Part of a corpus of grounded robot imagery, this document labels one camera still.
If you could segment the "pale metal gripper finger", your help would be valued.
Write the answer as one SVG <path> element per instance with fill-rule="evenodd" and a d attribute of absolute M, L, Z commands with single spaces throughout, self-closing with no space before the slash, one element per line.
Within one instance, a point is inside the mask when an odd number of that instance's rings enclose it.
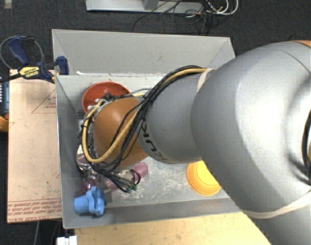
<path fill-rule="evenodd" d="M 106 205 L 109 205 L 109 204 L 111 204 L 113 202 L 112 201 L 112 191 L 111 191 L 111 189 L 105 188 L 103 190 L 103 196 L 104 196 L 104 200 L 105 200 L 105 204 Z"/>

